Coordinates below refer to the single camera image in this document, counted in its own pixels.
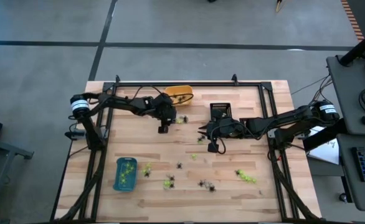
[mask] gray floor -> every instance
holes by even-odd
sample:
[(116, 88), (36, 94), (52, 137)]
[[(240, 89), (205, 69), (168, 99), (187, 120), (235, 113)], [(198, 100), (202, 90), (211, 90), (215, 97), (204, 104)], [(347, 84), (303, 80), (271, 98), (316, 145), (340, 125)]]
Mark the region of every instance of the gray floor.
[[(0, 0), (0, 40), (99, 41), (111, 0)], [(340, 0), (119, 0), (107, 41), (347, 46), (356, 37)], [(17, 159), (0, 198), (12, 223), (50, 217), (70, 141), (69, 98), (84, 90), (95, 47), (0, 46), (1, 139), (35, 151)], [(96, 80), (288, 80), (291, 92), (328, 74), (325, 58), (344, 52), (105, 48)], [(307, 104), (319, 83), (295, 93)], [(333, 87), (325, 96), (337, 105)], [(314, 177), (324, 218), (362, 220), (338, 202), (339, 179)]]

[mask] white sticker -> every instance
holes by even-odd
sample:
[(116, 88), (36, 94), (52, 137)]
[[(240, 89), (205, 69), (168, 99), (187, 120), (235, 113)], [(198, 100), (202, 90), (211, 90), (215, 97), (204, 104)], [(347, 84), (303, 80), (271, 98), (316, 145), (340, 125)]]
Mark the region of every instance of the white sticker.
[(333, 105), (320, 106), (320, 110), (325, 110), (325, 109), (334, 109), (334, 106)]
[(336, 113), (335, 109), (327, 109), (325, 110), (325, 113)]
[(81, 108), (81, 107), (88, 108), (88, 102), (87, 102), (87, 100), (77, 100), (72, 103), (71, 107), (72, 107), (72, 111), (76, 110), (77, 108)]

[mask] floor mat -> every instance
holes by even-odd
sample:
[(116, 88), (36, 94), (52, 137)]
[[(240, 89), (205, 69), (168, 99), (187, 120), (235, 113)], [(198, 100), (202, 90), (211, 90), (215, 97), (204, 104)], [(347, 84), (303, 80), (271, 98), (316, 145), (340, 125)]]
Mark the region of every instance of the floor mat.
[(357, 39), (365, 37), (365, 0), (341, 0)]

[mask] teal container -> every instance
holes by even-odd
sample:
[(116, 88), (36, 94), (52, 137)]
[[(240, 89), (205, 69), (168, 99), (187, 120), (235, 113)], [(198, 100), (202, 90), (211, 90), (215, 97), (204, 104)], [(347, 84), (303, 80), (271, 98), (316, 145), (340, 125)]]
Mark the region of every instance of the teal container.
[(131, 192), (137, 184), (138, 163), (131, 157), (121, 157), (117, 161), (116, 179), (113, 189)]

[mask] orange object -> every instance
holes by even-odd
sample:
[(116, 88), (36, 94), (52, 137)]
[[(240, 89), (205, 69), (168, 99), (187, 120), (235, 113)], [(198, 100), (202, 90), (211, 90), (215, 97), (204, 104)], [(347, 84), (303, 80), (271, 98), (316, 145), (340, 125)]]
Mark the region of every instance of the orange object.
[(192, 87), (189, 85), (169, 86), (164, 92), (170, 96), (174, 106), (189, 105), (194, 97), (192, 94)]

